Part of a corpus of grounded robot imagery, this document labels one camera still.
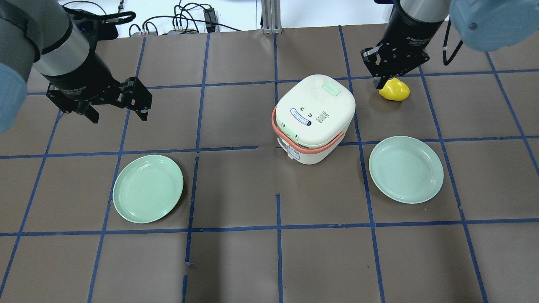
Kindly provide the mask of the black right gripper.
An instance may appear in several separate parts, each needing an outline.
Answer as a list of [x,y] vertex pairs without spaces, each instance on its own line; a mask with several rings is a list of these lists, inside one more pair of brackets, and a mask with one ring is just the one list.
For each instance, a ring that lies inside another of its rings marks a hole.
[[419,47],[391,45],[380,42],[374,48],[365,48],[360,52],[366,69],[370,72],[376,90],[381,90],[386,79],[401,76],[416,69],[430,60],[425,49]]

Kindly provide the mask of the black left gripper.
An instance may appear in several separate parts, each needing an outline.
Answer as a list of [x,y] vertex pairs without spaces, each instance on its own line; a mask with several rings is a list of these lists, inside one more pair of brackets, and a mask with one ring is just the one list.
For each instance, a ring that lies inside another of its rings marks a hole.
[[152,94],[137,77],[126,80],[126,102],[123,101],[123,83],[113,77],[91,78],[77,82],[59,77],[46,77],[49,81],[47,97],[64,113],[75,112],[92,123],[99,122],[99,113],[93,105],[113,105],[134,111],[146,122],[152,107]]

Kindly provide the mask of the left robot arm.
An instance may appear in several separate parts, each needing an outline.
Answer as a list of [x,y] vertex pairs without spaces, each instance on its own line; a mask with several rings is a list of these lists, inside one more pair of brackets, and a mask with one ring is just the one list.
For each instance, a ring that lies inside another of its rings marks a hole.
[[134,111],[147,121],[152,94],[137,77],[121,82],[96,53],[102,27],[135,19],[132,11],[96,15],[56,0],[2,0],[1,133],[14,125],[32,69],[49,81],[47,97],[63,113],[98,123],[95,105]]

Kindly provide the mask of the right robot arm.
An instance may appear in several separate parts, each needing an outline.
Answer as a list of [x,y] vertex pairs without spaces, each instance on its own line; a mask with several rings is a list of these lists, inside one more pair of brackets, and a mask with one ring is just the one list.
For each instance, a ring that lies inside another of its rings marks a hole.
[[442,51],[448,65],[463,45],[496,51],[522,42],[537,32],[539,8],[537,0],[395,0],[381,40],[360,52],[374,88],[429,61],[426,48],[445,20],[460,35],[450,56]]

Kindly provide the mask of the green plate near right arm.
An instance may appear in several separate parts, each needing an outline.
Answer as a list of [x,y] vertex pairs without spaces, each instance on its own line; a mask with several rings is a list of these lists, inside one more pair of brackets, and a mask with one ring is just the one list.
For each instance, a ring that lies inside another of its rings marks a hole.
[[443,165],[426,143],[393,136],[374,146],[369,157],[375,186],[394,201],[415,205],[429,201],[442,188]]

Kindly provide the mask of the green plate near left arm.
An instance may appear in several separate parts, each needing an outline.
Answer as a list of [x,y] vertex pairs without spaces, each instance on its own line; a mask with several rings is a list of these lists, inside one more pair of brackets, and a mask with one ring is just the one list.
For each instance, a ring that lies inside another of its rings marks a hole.
[[129,163],[113,186],[113,205],[123,219],[156,222],[174,209],[184,188],[181,168],[169,157],[150,154]]

